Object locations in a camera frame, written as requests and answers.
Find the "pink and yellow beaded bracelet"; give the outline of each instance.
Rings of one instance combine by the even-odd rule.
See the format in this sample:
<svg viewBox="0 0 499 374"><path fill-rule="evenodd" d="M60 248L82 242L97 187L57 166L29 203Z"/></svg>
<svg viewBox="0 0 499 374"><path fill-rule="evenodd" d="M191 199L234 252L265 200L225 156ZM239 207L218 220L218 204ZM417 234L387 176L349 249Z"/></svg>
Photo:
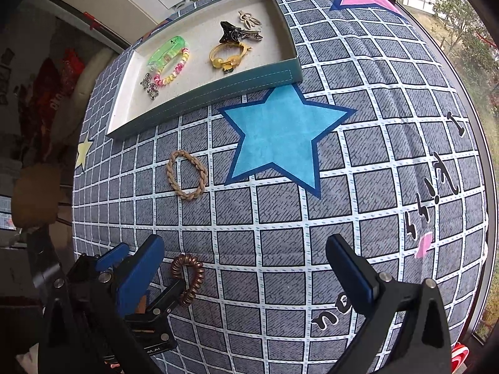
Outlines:
<svg viewBox="0 0 499 374"><path fill-rule="evenodd" d="M184 68L188 58L189 58L189 49L188 48L183 48L181 50L181 53L182 53L182 59L181 61L179 61L177 63L177 65L175 66L175 69L173 72L171 72L171 74L169 76L166 76L164 79L161 79L161 74L160 73L156 73L154 75L154 83L156 84L156 86L160 87L160 86L165 86L166 84L170 84L171 82L173 82L173 80L175 79L175 77L177 77L179 75L179 73L182 71L182 69Z"/></svg>

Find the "blue star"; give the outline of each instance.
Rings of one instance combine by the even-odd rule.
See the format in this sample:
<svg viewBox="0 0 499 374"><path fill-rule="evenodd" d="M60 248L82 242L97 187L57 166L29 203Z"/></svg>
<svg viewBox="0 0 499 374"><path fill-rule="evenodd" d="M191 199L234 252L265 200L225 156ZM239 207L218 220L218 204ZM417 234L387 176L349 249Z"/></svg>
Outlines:
<svg viewBox="0 0 499 374"><path fill-rule="evenodd" d="M307 101L292 84L219 111L240 135L226 184L272 167L320 198L317 143L356 109Z"/></svg>

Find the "checkered tablecloth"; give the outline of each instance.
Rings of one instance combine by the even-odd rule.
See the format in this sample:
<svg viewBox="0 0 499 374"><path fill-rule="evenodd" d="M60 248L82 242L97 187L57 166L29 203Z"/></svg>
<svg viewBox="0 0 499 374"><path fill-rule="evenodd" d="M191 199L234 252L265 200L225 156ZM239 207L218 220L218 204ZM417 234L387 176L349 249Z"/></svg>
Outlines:
<svg viewBox="0 0 499 374"><path fill-rule="evenodd" d="M106 123L130 50L97 79L81 133L94 144L85 171L77 168L74 177L75 252L101 254L120 242L135 250L159 234L165 259L152 296L180 252L205 262L200 296L170 316L178 348L155 356L169 374L326 373L363 322L351 308L336 307L342 289L324 255L332 233L377 271L413 283L435 279L453 342L470 312L487 215L466 110L410 24L377 8L330 11L332 1L278 0L299 53L305 97L357 109L318 144L321 199L273 170L224 185L239 135L218 109L256 101L265 91L113 141ZM206 192L193 202L181 201L166 181L165 164L177 148L209 170ZM443 181L434 152L449 176ZM184 189L196 187L198 174L187 161L177 162L176 174ZM429 232L433 243L415 258ZM329 315L323 325L313 323L323 312L337 321ZM385 361L401 322L399 314L372 369Z"/></svg>

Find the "shallow box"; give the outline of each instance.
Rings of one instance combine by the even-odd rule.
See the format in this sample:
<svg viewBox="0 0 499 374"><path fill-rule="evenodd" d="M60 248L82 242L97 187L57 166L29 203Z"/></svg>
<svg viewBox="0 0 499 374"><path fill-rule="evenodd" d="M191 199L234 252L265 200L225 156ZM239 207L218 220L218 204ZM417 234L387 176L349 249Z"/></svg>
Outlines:
<svg viewBox="0 0 499 374"><path fill-rule="evenodd" d="M221 21L244 29L239 11L261 22L263 39L243 39L251 50L232 73L224 74L211 65L209 53L223 35ZM146 64L164 42L177 35L186 40L189 60L181 74L160 87L159 96L151 100L140 84ZM219 51L216 56L225 59L233 54ZM162 77L173 71L178 60L177 56L166 66ZM114 97L106 135L124 139L211 103L302 80L293 38L276 0L214 0L173 20L134 49Z"/></svg>

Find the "screw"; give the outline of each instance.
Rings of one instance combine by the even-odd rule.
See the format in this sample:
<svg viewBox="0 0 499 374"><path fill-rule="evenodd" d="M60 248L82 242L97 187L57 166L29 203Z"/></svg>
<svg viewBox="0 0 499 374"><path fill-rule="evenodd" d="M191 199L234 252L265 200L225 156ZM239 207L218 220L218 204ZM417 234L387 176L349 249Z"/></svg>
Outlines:
<svg viewBox="0 0 499 374"><path fill-rule="evenodd" d="M54 287L61 288L64 285L64 279L58 278L54 281Z"/></svg>
<svg viewBox="0 0 499 374"><path fill-rule="evenodd" d="M384 271L382 273L379 273L379 278L381 278L381 280L385 283L389 283L393 279L390 273L385 273Z"/></svg>
<svg viewBox="0 0 499 374"><path fill-rule="evenodd" d="M99 281L102 283L106 283L111 280L111 273L108 271L104 271L104 273L101 273L99 276Z"/></svg>
<svg viewBox="0 0 499 374"><path fill-rule="evenodd" d="M431 279L431 278L427 278L425 280L425 284L430 287L430 288L435 288L437 286L437 283L435 282L435 280Z"/></svg>

